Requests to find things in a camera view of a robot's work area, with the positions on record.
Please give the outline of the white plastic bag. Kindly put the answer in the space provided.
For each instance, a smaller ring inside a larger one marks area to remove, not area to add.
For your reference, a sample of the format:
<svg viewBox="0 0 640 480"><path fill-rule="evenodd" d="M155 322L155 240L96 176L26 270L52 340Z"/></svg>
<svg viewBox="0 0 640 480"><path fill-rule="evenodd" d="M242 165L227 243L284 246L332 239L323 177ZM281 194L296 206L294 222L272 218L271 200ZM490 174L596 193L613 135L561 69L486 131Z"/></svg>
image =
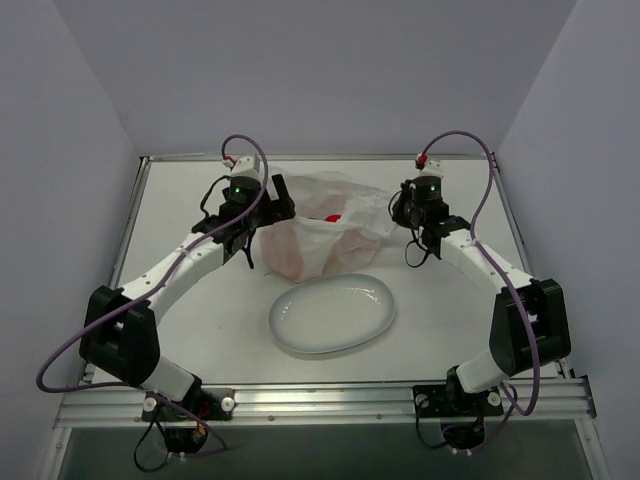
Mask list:
<svg viewBox="0 0 640 480"><path fill-rule="evenodd" d="M278 168L295 203L293 219L259 230L261 258L294 283L369 265L396 229L391 194L338 172L293 173ZM329 223L325 218L340 214Z"/></svg>

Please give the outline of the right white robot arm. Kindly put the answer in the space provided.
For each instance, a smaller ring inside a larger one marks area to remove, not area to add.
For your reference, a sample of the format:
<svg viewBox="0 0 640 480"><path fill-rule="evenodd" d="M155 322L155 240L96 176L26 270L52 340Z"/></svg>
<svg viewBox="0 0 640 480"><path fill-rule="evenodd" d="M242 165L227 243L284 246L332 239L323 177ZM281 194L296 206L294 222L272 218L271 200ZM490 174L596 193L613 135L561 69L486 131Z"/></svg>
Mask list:
<svg viewBox="0 0 640 480"><path fill-rule="evenodd" d="M444 400L455 412L469 411L480 393L571 352L562 287L512 265L477 236L475 222L450 213L442 178L420 175L404 181L390 208L392 220L409 229L427 255L454 267L494 301L488 346L453 368Z"/></svg>

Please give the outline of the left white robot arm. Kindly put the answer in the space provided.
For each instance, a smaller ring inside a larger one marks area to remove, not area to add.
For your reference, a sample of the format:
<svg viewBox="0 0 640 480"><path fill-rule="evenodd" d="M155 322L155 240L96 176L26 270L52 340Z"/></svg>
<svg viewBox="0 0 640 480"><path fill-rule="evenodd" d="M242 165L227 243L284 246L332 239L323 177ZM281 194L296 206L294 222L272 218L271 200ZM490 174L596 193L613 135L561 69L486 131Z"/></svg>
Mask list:
<svg viewBox="0 0 640 480"><path fill-rule="evenodd" d="M199 280L236 253L251 253L257 229L289 220L295 204L282 175L271 182L234 176L215 215L196 223L161 262L116 289L98 288L90 297L80 356L124 384L156 392L179 419L194 417L202 405L201 381L160 352L157 327L171 307Z"/></svg>

